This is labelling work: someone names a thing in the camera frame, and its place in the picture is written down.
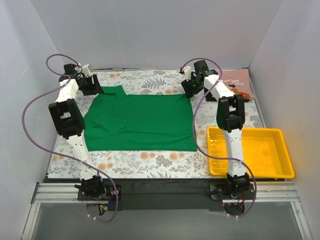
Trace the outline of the green t shirt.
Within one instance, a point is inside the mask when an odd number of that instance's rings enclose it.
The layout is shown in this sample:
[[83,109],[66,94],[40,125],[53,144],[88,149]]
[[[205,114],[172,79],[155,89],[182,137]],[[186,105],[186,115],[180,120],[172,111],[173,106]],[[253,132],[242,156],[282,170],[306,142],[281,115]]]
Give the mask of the green t shirt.
[[93,151],[195,152],[193,109],[184,94],[126,94],[106,86],[84,116],[84,139]]

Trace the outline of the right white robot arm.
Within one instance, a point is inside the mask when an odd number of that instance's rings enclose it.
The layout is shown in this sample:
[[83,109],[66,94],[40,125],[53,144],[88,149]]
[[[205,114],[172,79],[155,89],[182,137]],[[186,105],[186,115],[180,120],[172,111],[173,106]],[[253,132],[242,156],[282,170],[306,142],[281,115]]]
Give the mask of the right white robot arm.
[[250,177],[244,161],[242,130],[245,123],[245,99],[241,94],[232,92],[222,81],[222,69],[219,73],[208,68],[207,58],[194,58],[193,67],[185,63],[179,70],[185,80],[181,83],[187,98],[205,90],[201,100],[211,95],[217,101],[216,123],[222,130],[227,157],[226,194],[237,199],[250,188]]

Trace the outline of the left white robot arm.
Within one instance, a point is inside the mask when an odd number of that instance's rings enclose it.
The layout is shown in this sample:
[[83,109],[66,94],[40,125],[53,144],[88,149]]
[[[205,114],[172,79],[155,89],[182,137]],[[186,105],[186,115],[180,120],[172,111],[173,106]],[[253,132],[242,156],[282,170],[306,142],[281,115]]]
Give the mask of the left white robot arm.
[[76,103],[76,95],[77,91],[82,91],[85,96],[97,95],[103,90],[88,64],[70,63],[63,67],[65,73],[59,78],[61,89],[48,109],[57,133],[69,144],[74,157],[80,160],[80,185],[75,188],[89,198],[101,200],[107,191],[99,172],[90,167],[92,160],[85,143],[85,120]]

